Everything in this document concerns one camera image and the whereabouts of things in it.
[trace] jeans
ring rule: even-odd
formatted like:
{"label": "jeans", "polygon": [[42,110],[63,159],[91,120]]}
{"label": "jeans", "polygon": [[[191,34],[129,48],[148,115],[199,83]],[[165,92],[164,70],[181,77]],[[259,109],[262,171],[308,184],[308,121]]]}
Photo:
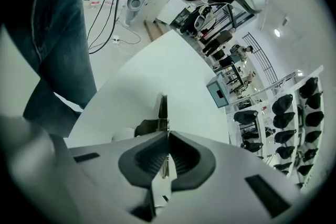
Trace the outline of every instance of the jeans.
{"label": "jeans", "polygon": [[21,16],[5,22],[6,28],[41,78],[24,117],[48,133],[68,137],[80,113],[65,105],[54,92],[81,108],[97,92],[82,0],[33,0],[30,12],[18,14]]}

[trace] black shoe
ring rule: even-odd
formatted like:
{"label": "black shoe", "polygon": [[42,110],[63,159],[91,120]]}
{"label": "black shoe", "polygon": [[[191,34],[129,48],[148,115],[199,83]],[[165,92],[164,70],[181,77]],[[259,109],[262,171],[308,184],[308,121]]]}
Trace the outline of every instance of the black shoe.
{"label": "black shoe", "polygon": [[306,135],[305,141],[307,143],[313,143],[322,133],[322,131],[312,131]]}
{"label": "black shoe", "polygon": [[288,130],[288,131],[279,132],[274,136],[274,141],[276,143],[284,144],[288,140],[290,140],[294,136],[295,133],[296,133],[296,130]]}
{"label": "black shoe", "polygon": [[302,166],[299,167],[298,172],[301,175],[306,176],[306,175],[308,175],[308,173],[309,173],[309,171],[311,170],[312,167],[313,167],[312,164],[302,165]]}
{"label": "black shoe", "polygon": [[263,143],[250,143],[248,141],[244,141],[240,147],[250,152],[257,152],[262,148],[263,145]]}
{"label": "black shoe", "polygon": [[303,161],[309,161],[310,159],[314,159],[316,152],[318,151],[318,148],[315,148],[313,150],[307,150],[305,155],[303,156]]}
{"label": "black shoe", "polygon": [[276,164],[276,165],[274,165],[273,167],[276,169],[276,170],[280,170],[280,171],[282,171],[282,170],[285,170],[285,169],[287,169],[287,168],[289,168],[289,166],[292,164],[292,162],[290,162],[290,163],[285,163],[285,164]]}
{"label": "black shoe", "polygon": [[299,189],[301,189],[303,187],[303,183],[297,183],[295,184]]}
{"label": "black shoe", "polygon": [[256,120],[258,116],[258,111],[248,110],[248,111],[238,111],[234,115],[234,120],[240,124],[250,124]]}
{"label": "black shoe", "polygon": [[278,153],[282,159],[288,159],[290,158],[290,155],[292,155],[294,149],[294,146],[281,146],[278,147],[275,152]]}
{"label": "black shoe", "polygon": [[322,92],[318,92],[308,97],[306,100],[306,105],[312,109],[319,109],[321,107],[321,95]]}
{"label": "black shoe", "polygon": [[306,83],[299,89],[300,96],[306,99],[314,94],[317,89],[318,78],[310,78]]}
{"label": "black shoe", "polygon": [[272,105],[272,111],[275,115],[284,114],[290,107],[293,101],[293,96],[291,94],[287,94],[283,97],[280,97],[275,103]]}
{"label": "black shoe", "polygon": [[312,112],[306,116],[306,126],[317,127],[324,118],[322,111]]}
{"label": "black shoe", "polygon": [[258,132],[246,132],[241,135],[244,140],[252,139],[252,138],[259,138]]}
{"label": "black shoe", "polygon": [[276,115],[273,118],[273,125],[275,128],[283,129],[286,128],[290,121],[294,118],[294,112],[288,112],[282,115]]}

